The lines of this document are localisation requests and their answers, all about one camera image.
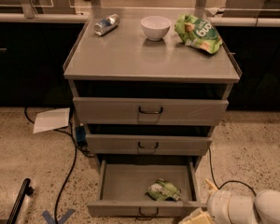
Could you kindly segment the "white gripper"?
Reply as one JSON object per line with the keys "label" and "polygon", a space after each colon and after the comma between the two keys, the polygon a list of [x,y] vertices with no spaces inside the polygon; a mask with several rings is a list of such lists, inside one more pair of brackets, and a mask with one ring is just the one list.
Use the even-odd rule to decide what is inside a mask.
{"label": "white gripper", "polygon": [[207,200],[207,211],[195,209],[178,224],[259,224],[260,218],[254,209],[254,199],[235,195],[230,191],[217,190],[217,186],[205,179],[209,190],[214,191]]}

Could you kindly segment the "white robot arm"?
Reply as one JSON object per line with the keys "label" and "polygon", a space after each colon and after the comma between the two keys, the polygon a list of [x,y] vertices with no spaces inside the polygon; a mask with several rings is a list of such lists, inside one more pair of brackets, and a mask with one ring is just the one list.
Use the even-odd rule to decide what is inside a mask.
{"label": "white robot arm", "polygon": [[208,179],[206,211],[192,211],[178,224],[280,224],[280,191],[265,189],[255,197],[218,189]]}

